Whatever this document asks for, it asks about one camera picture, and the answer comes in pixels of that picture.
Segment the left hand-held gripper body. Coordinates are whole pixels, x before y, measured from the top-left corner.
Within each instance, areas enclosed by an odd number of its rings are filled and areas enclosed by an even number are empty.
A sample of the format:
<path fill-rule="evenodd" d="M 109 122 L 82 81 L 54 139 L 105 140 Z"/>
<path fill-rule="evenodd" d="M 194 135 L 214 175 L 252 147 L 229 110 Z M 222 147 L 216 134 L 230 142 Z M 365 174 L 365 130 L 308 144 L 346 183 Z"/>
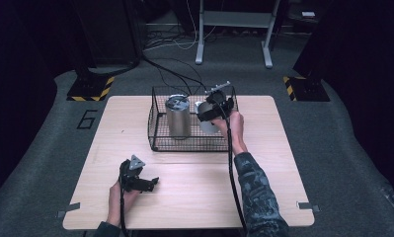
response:
<path fill-rule="evenodd" d="M 135 155 L 132 155 L 130 159 L 126 159 L 120 164 L 118 181 L 124 191 L 145 190 L 145 183 L 139 178 L 144 166 L 145 163 Z"/>

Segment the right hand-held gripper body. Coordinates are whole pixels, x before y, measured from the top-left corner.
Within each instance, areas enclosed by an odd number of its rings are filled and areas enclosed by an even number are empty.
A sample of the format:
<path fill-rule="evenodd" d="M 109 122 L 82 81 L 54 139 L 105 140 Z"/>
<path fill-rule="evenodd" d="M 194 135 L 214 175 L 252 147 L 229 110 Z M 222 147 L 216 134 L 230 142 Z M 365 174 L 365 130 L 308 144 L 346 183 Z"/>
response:
<path fill-rule="evenodd" d="M 227 98 L 226 94 L 222 91 L 223 88 L 230 85 L 227 81 L 224 84 L 216 85 L 210 90 L 206 91 L 206 101 L 212 104 L 212 110 L 219 113 L 219 116 L 226 119 L 230 116 L 232 109 L 234 108 L 234 101 L 232 98 Z"/>

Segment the silver metal mug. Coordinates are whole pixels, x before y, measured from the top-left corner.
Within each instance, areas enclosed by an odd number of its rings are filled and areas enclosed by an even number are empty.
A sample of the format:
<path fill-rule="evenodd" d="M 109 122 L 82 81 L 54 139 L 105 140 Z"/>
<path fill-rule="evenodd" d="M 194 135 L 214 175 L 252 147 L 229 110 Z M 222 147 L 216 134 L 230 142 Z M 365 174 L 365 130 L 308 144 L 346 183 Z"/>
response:
<path fill-rule="evenodd" d="M 208 112 L 211 109 L 212 109 L 212 104 L 209 104 L 208 102 L 195 102 L 195 112 L 197 115 Z M 211 123 L 210 121 L 201 121 L 199 123 L 199 128 L 201 129 L 202 132 L 209 135 L 213 135 L 219 131 L 219 128 L 215 124 Z"/>

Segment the steel tumbler with lid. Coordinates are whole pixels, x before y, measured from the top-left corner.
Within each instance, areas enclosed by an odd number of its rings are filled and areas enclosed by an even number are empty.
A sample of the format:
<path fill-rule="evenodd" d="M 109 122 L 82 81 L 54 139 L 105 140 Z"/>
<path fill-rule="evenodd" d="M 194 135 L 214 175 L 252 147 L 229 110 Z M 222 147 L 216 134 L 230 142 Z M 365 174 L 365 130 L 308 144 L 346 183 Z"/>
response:
<path fill-rule="evenodd" d="M 166 102 L 166 115 L 170 136 L 185 139 L 191 135 L 190 102 L 185 95 L 172 95 Z"/>

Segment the black wire basket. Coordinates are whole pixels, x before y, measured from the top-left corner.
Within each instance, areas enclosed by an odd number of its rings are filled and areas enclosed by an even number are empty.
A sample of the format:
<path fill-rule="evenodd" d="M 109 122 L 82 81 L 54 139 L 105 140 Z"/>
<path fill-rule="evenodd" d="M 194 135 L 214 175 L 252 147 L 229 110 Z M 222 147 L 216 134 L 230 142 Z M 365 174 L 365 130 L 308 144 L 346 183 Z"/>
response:
<path fill-rule="evenodd" d="M 147 136 L 153 151 L 226 152 L 228 150 L 227 141 L 219 131 L 209 135 L 199 128 L 200 120 L 195 112 L 195 102 L 206 102 L 205 92 L 210 89 L 205 89 L 203 86 L 155 86 L 152 88 L 152 106 L 148 117 Z M 237 110 L 234 87 L 227 86 L 222 91 L 227 98 L 233 99 L 232 111 Z M 185 95 L 190 102 L 191 135 L 185 139 L 171 137 L 167 122 L 165 102 L 170 96 L 177 94 Z"/>

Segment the person's left hand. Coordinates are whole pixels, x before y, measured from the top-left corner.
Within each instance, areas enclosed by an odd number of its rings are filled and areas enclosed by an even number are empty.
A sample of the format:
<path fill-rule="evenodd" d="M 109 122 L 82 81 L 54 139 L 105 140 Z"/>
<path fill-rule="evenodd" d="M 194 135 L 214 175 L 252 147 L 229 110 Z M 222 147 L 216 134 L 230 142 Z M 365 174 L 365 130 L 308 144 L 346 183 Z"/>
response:
<path fill-rule="evenodd" d="M 120 215 L 122 212 L 127 213 L 132 208 L 135 200 L 139 196 L 140 191 L 132 190 L 123 193 L 120 189 L 119 182 L 115 182 L 110 187 L 109 195 L 109 211 L 107 222 L 113 226 L 120 227 Z"/>

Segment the person's right hand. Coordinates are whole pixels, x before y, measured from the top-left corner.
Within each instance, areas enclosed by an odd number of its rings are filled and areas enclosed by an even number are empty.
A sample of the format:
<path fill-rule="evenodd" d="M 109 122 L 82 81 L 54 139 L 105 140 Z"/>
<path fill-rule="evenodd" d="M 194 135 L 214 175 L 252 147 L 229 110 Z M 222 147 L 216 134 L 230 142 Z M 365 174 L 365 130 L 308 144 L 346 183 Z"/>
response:
<path fill-rule="evenodd" d="M 215 118 L 211 121 L 227 141 L 231 141 L 232 152 L 235 156 L 247 152 L 244 142 L 244 117 L 237 111 L 232 111 L 228 120 Z"/>

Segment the grey tape strip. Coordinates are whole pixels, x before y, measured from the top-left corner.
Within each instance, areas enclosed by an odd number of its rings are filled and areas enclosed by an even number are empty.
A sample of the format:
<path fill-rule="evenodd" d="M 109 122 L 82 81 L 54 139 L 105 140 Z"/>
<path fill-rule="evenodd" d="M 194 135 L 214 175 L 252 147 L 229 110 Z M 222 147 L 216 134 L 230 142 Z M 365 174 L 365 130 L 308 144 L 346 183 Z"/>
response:
<path fill-rule="evenodd" d="M 310 202 L 303 202 L 303 201 L 298 201 L 297 206 L 299 209 L 308 209 L 311 210 L 312 212 L 319 212 L 321 211 L 319 205 L 317 204 L 312 204 Z"/>
<path fill-rule="evenodd" d="M 80 208 L 80 202 L 71 203 L 71 204 L 67 205 L 63 210 L 59 210 L 55 214 L 55 217 L 56 218 L 63 218 L 67 212 L 72 211 L 72 210 L 76 210 L 79 208 Z"/>

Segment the black cabinet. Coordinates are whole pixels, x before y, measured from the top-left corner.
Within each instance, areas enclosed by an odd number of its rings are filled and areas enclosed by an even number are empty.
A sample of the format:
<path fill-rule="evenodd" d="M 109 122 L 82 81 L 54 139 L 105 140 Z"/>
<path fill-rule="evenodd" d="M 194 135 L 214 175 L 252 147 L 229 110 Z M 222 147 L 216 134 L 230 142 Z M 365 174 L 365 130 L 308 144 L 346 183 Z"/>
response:
<path fill-rule="evenodd" d="M 96 66 L 135 67 L 142 54 L 134 0 L 72 0 Z"/>

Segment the white metal stand frame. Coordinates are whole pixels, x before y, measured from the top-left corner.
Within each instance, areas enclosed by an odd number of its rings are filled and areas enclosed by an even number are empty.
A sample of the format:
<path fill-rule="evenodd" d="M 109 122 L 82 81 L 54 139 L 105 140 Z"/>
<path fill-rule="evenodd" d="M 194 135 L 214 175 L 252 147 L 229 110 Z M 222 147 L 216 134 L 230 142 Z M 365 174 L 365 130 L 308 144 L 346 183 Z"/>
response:
<path fill-rule="evenodd" d="M 279 3 L 280 0 L 275 0 L 273 10 L 270 13 L 250 13 L 208 11 L 204 9 L 204 0 L 199 0 L 198 42 L 195 63 L 197 65 L 202 64 L 205 26 L 266 29 L 267 34 L 265 39 L 261 42 L 261 47 L 265 66 L 271 69 L 273 67 L 273 62 L 270 53 L 270 41 L 274 31 Z"/>

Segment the black yellow striped base plate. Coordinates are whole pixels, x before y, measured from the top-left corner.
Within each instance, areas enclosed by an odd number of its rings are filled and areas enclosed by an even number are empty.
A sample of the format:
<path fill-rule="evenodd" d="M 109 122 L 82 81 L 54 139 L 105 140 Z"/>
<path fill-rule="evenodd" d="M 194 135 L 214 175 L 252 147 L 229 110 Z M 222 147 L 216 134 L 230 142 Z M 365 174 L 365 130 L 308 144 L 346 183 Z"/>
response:
<path fill-rule="evenodd" d="M 114 77 L 98 76 L 88 81 L 77 79 L 67 93 L 67 101 L 103 101 L 110 92 Z"/>
<path fill-rule="evenodd" d="M 293 102 L 329 102 L 330 98 L 320 82 L 303 77 L 283 77 L 286 92 Z"/>

